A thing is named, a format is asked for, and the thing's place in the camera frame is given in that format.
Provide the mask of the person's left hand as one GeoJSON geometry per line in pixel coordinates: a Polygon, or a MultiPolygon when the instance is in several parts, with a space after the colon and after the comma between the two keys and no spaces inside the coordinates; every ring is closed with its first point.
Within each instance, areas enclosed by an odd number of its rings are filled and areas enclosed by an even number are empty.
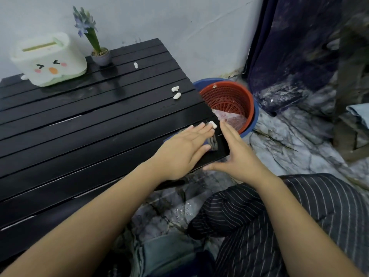
{"type": "Polygon", "coordinates": [[[194,168],[189,167],[190,158],[202,145],[209,144],[207,140],[177,139],[176,135],[166,140],[150,159],[150,164],[161,182],[178,180],[189,173],[194,168]]]}

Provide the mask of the person's right hand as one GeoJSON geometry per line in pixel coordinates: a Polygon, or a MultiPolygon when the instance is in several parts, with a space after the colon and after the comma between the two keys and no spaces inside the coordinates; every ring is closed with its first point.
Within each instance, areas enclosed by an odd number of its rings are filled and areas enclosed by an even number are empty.
{"type": "Polygon", "coordinates": [[[233,127],[224,120],[221,120],[219,125],[229,147],[227,162],[230,163],[231,171],[225,173],[255,189],[279,181],[279,178],[259,160],[233,127]]]}

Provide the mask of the person's left forearm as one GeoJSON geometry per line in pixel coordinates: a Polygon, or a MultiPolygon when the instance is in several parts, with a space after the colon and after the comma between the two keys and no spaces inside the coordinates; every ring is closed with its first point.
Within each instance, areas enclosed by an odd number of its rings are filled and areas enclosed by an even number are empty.
{"type": "Polygon", "coordinates": [[[50,231],[0,277],[86,277],[109,251],[145,199],[174,168],[152,160],[83,206],[50,231]]]}

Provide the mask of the person's right forearm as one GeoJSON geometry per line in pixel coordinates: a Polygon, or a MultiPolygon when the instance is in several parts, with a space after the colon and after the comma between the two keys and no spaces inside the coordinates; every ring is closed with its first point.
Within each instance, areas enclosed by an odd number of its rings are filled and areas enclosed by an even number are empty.
{"type": "Polygon", "coordinates": [[[266,207],[290,277],[365,277],[280,178],[256,191],[266,207]]]}

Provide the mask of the clear plastic bag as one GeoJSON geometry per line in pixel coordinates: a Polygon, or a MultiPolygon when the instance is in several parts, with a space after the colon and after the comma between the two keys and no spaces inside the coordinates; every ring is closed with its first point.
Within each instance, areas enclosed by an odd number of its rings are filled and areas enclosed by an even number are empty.
{"type": "Polygon", "coordinates": [[[241,134],[245,131],[244,126],[247,123],[247,118],[245,116],[216,109],[212,109],[212,112],[217,116],[219,120],[224,120],[227,124],[237,130],[238,133],[241,134]]]}

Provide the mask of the blue denim cloth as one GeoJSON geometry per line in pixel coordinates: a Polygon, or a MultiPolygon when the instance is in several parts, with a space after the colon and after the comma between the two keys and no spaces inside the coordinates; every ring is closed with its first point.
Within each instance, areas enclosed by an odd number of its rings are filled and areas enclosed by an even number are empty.
{"type": "Polygon", "coordinates": [[[212,277],[215,259],[203,240],[165,234],[136,246],[130,277],[212,277]]]}

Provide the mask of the small grey plant pot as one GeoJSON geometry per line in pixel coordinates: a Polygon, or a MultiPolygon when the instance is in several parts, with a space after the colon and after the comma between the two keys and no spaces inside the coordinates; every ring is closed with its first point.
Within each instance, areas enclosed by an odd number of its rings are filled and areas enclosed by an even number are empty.
{"type": "Polygon", "coordinates": [[[91,52],[91,57],[94,63],[100,67],[108,66],[112,63],[111,53],[105,47],[101,47],[99,52],[93,50],[91,52]]]}

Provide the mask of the dark blue curtain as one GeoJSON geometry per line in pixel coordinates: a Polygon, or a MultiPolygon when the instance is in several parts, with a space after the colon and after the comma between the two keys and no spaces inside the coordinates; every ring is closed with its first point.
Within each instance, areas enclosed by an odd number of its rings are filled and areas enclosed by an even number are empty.
{"type": "Polygon", "coordinates": [[[338,69],[343,0],[263,0],[242,77],[276,116],[325,87],[338,69]]]}

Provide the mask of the purple hyacinth plant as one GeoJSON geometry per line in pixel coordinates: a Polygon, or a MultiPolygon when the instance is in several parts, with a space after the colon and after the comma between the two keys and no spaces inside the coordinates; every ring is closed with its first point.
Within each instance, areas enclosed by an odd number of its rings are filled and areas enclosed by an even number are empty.
{"type": "Polygon", "coordinates": [[[75,6],[73,6],[73,16],[76,22],[75,28],[78,29],[78,35],[80,37],[86,36],[93,47],[92,54],[94,56],[100,55],[102,48],[96,35],[96,21],[93,16],[83,7],[77,9],[75,6]]]}

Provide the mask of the wooden stool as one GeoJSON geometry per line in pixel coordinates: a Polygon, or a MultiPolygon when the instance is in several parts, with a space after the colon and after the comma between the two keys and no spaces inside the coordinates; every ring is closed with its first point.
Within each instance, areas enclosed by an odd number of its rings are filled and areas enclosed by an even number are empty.
{"type": "Polygon", "coordinates": [[[347,163],[369,157],[369,144],[357,147],[362,133],[356,117],[347,117],[347,106],[362,104],[369,86],[362,84],[369,66],[369,0],[343,0],[339,31],[339,63],[333,112],[333,147],[347,163]]]}

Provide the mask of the light blue cloth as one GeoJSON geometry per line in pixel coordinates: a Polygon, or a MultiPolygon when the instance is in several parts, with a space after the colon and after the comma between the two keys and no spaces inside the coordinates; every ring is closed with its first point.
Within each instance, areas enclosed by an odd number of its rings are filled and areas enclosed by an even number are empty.
{"type": "Polygon", "coordinates": [[[369,129],[369,103],[350,105],[346,107],[346,110],[359,117],[362,125],[369,129]]]}

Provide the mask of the white tissue box with face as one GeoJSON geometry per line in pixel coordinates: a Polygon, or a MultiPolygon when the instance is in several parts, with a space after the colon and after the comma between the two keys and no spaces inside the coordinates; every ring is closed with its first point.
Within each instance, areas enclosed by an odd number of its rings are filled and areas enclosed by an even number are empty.
{"type": "Polygon", "coordinates": [[[55,32],[16,42],[10,59],[22,72],[21,79],[38,87],[79,77],[87,71],[87,60],[71,37],[55,32]]]}

